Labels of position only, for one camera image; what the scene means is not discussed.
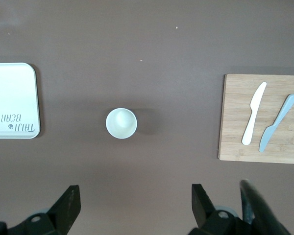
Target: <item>white knife blade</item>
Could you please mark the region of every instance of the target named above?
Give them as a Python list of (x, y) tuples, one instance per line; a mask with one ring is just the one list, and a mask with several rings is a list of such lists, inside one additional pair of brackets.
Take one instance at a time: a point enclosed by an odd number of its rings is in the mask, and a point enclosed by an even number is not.
[(266, 82), (263, 82), (262, 84), (260, 84), (260, 86), (255, 91), (253, 98), (251, 99), (251, 102), (250, 102), (251, 115), (242, 138), (242, 144), (244, 145), (249, 145), (251, 142), (257, 112), (258, 112), (260, 101), (261, 101), (261, 98), (263, 97), (266, 85), (267, 85)]

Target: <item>bamboo board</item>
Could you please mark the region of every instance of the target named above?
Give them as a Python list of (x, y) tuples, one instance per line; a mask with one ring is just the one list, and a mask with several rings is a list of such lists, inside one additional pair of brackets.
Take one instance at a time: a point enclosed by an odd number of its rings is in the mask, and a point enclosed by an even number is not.
[[(242, 144), (251, 99), (267, 82), (250, 145)], [(224, 81), (219, 159), (225, 161), (294, 164), (294, 105), (272, 135), (263, 153), (259, 143), (266, 127), (273, 124), (286, 97), (294, 94), (294, 76), (227, 74)]]

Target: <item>knife blade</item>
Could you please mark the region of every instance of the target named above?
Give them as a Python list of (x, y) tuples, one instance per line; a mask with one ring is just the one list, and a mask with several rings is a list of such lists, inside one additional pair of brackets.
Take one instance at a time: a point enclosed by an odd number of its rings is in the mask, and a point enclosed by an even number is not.
[(251, 142), (257, 112), (258, 112), (260, 101), (261, 101), (261, 98), (263, 97), (266, 85), (267, 85), (266, 82), (263, 82), (262, 84), (260, 84), (260, 86), (255, 91), (253, 98), (251, 99), (251, 102), (250, 102), (251, 114), (250, 114), (250, 118), (242, 138), (242, 144), (244, 145), (249, 145)]
[(293, 104), (294, 104), (294, 94), (290, 94), (284, 101), (284, 104), (278, 116), (276, 117), (274, 123), (265, 129), (263, 136), (261, 137), (261, 140), (260, 140), (259, 152), (262, 153), (265, 150), (271, 136), (274, 134), (274, 131), (276, 130), (276, 128), (278, 127), (282, 119), (285, 117), (286, 113), (291, 109)]

